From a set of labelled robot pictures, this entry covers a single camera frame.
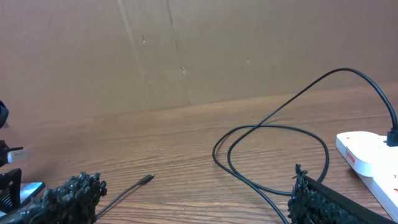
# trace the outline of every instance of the power strip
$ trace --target power strip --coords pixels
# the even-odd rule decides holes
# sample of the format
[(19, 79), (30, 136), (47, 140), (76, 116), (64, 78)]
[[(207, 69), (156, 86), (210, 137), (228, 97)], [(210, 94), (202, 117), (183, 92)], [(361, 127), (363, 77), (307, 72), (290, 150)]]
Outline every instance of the power strip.
[(398, 146), (386, 144), (386, 136), (353, 131), (337, 135), (336, 147), (347, 163), (398, 222)]

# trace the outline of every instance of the black plug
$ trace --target black plug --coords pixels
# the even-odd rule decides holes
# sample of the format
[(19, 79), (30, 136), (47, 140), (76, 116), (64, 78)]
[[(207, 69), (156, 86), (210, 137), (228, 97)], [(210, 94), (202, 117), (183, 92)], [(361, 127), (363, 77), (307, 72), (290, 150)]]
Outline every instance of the black plug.
[(144, 178), (142, 178), (142, 179), (139, 181), (139, 184), (140, 184), (140, 185), (144, 185), (144, 184), (148, 183), (150, 180), (152, 180), (154, 177), (155, 177), (154, 174), (146, 175)]
[(387, 133), (387, 145), (390, 147), (398, 146), (398, 129), (392, 129)]

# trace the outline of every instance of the cardboard wall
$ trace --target cardboard wall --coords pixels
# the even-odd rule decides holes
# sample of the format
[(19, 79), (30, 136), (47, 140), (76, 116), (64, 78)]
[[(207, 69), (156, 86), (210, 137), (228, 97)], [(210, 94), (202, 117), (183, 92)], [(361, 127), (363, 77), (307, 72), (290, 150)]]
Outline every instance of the cardboard wall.
[[(2, 0), (9, 124), (398, 80), (396, 0)], [(315, 88), (362, 85), (354, 75)]]

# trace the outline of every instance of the black wire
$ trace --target black wire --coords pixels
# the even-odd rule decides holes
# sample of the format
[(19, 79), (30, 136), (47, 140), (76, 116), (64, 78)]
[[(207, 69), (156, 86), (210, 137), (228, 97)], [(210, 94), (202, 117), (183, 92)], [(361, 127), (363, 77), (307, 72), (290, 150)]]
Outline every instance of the black wire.
[[(259, 185), (247, 178), (245, 178), (242, 174), (240, 174), (232, 165), (231, 162), (231, 152), (233, 150), (233, 148), (237, 145), (238, 142), (240, 142), (240, 140), (242, 140), (243, 138), (245, 138), (248, 134), (252, 133), (254, 130), (256, 130), (257, 128), (260, 127), (270, 127), (270, 128), (286, 128), (286, 129), (292, 129), (292, 130), (296, 130), (299, 131), (301, 133), (305, 133), (308, 134), (312, 137), (314, 137), (315, 139), (317, 139), (323, 146), (324, 150), (325, 150), (325, 166), (323, 168), (323, 171), (321, 173), (321, 175), (318, 178), (318, 181), (321, 182), (327, 173), (328, 170), (328, 166), (329, 166), (329, 152), (328, 152), (328, 148), (326, 146), (326, 144), (322, 141), (322, 139), (320, 139), (317, 135), (300, 129), (300, 128), (295, 128), (292, 126), (286, 126), (286, 125), (278, 125), (278, 124), (263, 124), (265, 121), (267, 121), (271, 116), (273, 116), (274, 114), (276, 114), (279, 110), (281, 110), (284, 106), (286, 106), (287, 104), (289, 104), (291, 101), (293, 101), (294, 99), (296, 99), (297, 97), (299, 97), (302, 93), (304, 93), (305, 91), (307, 91), (309, 88), (311, 88), (314, 84), (316, 84), (317, 82), (319, 82), (320, 80), (324, 79), (325, 77), (327, 77), (328, 75), (331, 75), (332, 73), (335, 72), (340, 72), (340, 71), (347, 71), (347, 72), (353, 72), (357, 75), (359, 75), (360, 77), (362, 77), (363, 79), (365, 79), (375, 90), (376, 92), (379, 94), (379, 96), (381, 97), (381, 99), (383, 100), (384, 104), (387, 106), (387, 109), (389, 110), (390, 116), (391, 116), (391, 120), (392, 120), (392, 128), (393, 129), (397, 129), (398, 128), (398, 122), (397, 122), (397, 116), (395, 114), (395, 111), (392, 107), (392, 105), (390, 104), (389, 100), (387, 99), (387, 97), (385, 96), (385, 94), (382, 92), (382, 90), (378, 87), (378, 85), (371, 80), (369, 77), (367, 77), (365, 74), (363, 74), (362, 72), (352, 69), (352, 68), (338, 68), (335, 70), (332, 70), (324, 75), (322, 75), (320, 78), (318, 78), (317, 80), (315, 80), (314, 82), (312, 82), (309, 86), (307, 86), (306, 88), (304, 88), (302, 91), (300, 91), (299, 93), (297, 93), (295, 96), (293, 96), (290, 100), (288, 100), (286, 103), (284, 103), (282, 106), (280, 106), (279, 108), (277, 108), (274, 112), (272, 112), (270, 115), (268, 115), (266, 118), (264, 118), (262, 121), (260, 121), (258, 124), (254, 125), (254, 124), (249, 124), (249, 125), (244, 125), (244, 126), (240, 126), (237, 128), (234, 128), (232, 130), (230, 130), (228, 133), (226, 133), (220, 140), (218, 140), (218, 142), (215, 144), (214, 148), (213, 148), (213, 160), (214, 162), (220, 166), (222, 169), (224, 169), (225, 171), (229, 172), (231, 175), (235, 176), (236, 178), (238, 178), (239, 180), (242, 180), (245, 184), (248, 184), (248, 186), (250, 186), (251, 188), (253, 188), (257, 193), (259, 193), (261, 195), (261, 197), (263, 197), (270, 205), (271, 207), (276, 211), (276, 213), (278, 214), (278, 216), (282, 219), (282, 221), (284, 223), (288, 223), (288, 221), (286, 220), (286, 218), (283, 216), (283, 214), (280, 212), (280, 210), (275, 206), (275, 204), (264, 194), (262, 193), (259, 189), (265, 190), (267, 192), (271, 192), (273, 194), (278, 194), (278, 195), (285, 195), (285, 196), (291, 196), (292, 193), (291, 192), (282, 192), (279, 190), (273, 190), (267, 187), (264, 187), (262, 185)], [(227, 160), (228, 160), (228, 164), (230, 166), (231, 169), (228, 169), (227, 167), (225, 167), (224, 165), (222, 165), (216, 158), (215, 156), (215, 152), (216, 149), (218, 147), (218, 145), (224, 141), (230, 134), (234, 133), (235, 131), (241, 129), (241, 128), (251, 128), (249, 131), (247, 131), (246, 133), (244, 133), (242, 136), (240, 136), (239, 138), (237, 138), (237, 140), (235, 140), (234, 143), (232, 143), (232, 145), (229, 147), (228, 149), (228, 153), (227, 153)]]
[(144, 185), (146, 183), (148, 183), (150, 180), (152, 180), (155, 177), (155, 175), (150, 174), (145, 176), (144, 178), (142, 178), (140, 181), (138, 181), (137, 183), (135, 183), (133, 186), (129, 187), (128, 189), (126, 189), (125, 191), (121, 192), (116, 198), (114, 198), (107, 206), (105, 206), (101, 211), (99, 211), (95, 217), (98, 219), (98, 217), (100, 217), (105, 211), (107, 211), (108, 208), (110, 208), (115, 202), (117, 202), (121, 197), (123, 197), (123, 195), (125, 195), (127, 192), (129, 192), (130, 190), (136, 188), (138, 185)]

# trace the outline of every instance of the wooden table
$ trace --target wooden table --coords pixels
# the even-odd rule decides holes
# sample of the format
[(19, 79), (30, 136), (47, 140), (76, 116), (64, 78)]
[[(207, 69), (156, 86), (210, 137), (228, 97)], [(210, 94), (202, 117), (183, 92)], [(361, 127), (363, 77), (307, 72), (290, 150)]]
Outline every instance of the wooden table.
[[(381, 85), (398, 108), (398, 83)], [(120, 201), (98, 223), (280, 223), (271, 207), (211, 158), (215, 142), (228, 130), (254, 124), (292, 95), (236, 100), (150, 113), (128, 113), (0, 130), (8, 145), (30, 152), (24, 182), (54, 188), (80, 171), (101, 172), (108, 195), (97, 210), (147, 174), (156, 177)], [(271, 118), (319, 135), (330, 149), (324, 184), (388, 217), (335, 148), (345, 131), (386, 134), (391, 119), (370, 86), (310, 91)], [(226, 164), (223, 145), (218, 157)], [(319, 142), (295, 131), (262, 128), (239, 143), (233, 163), (246, 177), (278, 190), (291, 190), (295, 164), (316, 179), (325, 162)], [(1, 172), (17, 167), (9, 164)], [(268, 194), (287, 213), (288, 197)]]

